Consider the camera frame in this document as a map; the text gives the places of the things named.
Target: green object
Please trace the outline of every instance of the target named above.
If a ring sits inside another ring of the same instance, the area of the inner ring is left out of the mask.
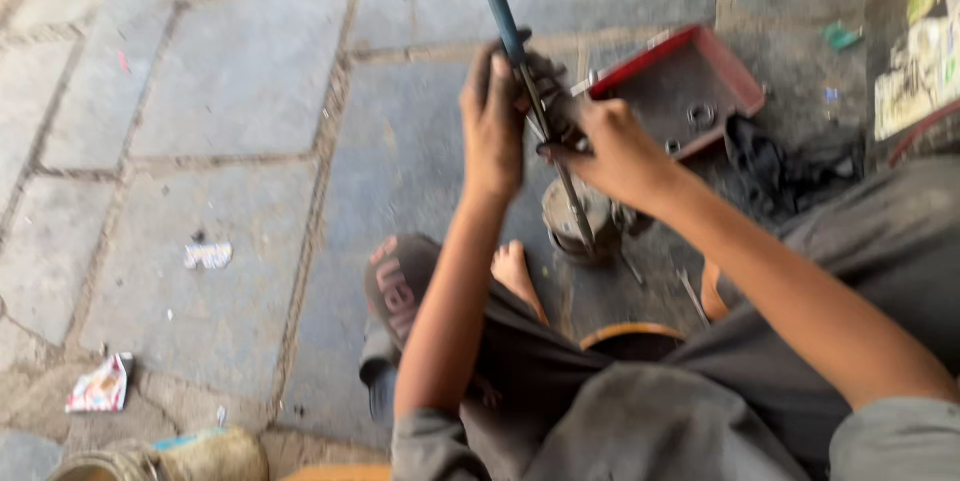
[[[863,38],[863,27],[860,27],[857,31],[848,31],[843,23],[836,21],[820,29],[820,34],[831,48],[840,52],[860,42],[860,39]]]

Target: paved floor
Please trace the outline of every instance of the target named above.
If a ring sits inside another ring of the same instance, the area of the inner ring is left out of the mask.
[[[865,0],[510,1],[571,83],[704,23],[773,90],[759,119],[777,136],[822,130],[825,87],[842,123],[864,120],[863,51],[834,53],[817,30],[856,24]],[[486,1],[8,0],[0,18],[0,457],[32,453],[42,476],[63,453],[211,426],[224,405],[285,457],[274,476],[383,460],[389,434],[355,378],[360,274],[388,233],[444,237],[456,96],[496,34]],[[695,275],[692,248],[661,226],[631,242],[645,291],[623,268],[574,271],[540,219],[553,173],[527,169],[504,238],[529,246],[561,332],[695,331],[674,274]],[[736,192],[722,166],[701,174]],[[227,268],[184,268],[198,233],[233,244]],[[65,415],[102,345],[137,355],[127,411]]]

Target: person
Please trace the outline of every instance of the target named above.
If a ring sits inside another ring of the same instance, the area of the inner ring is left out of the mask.
[[[661,362],[621,363],[545,325],[522,245],[498,248],[522,187],[518,95],[482,48],[444,244],[392,236],[370,257],[370,308],[402,346],[394,479],[489,479],[477,450],[525,480],[960,479],[960,160],[875,175],[780,241],[626,103],[586,100],[592,153],[538,152],[676,230],[742,299]]]

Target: right hand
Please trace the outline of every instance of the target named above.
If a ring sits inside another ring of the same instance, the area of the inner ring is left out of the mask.
[[[593,155],[558,144],[543,145],[537,152],[610,198],[658,217],[682,182],[683,167],[647,135],[624,100],[586,99],[579,122]]]

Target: gray trousers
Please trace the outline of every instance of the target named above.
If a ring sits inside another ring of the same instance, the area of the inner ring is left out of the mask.
[[[958,203],[960,158],[928,159],[868,179],[799,217],[781,239],[897,321],[955,377],[960,372]],[[407,297],[419,306],[440,249],[425,236],[400,236],[389,257],[367,270],[370,308],[401,348],[410,318],[398,315],[400,296],[385,297],[383,268],[398,265]],[[730,314],[662,362],[737,392],[812,477],[825,478],[831,438],[850,407],[735,285],[721,277],[718,289],[732,305]],[[507,475],[520,477],[580,387],[613,362],[582,351],[541,324],[528,305],[493,281],[477,385],[462,405],[471,446],[488,464],[496,462]]]

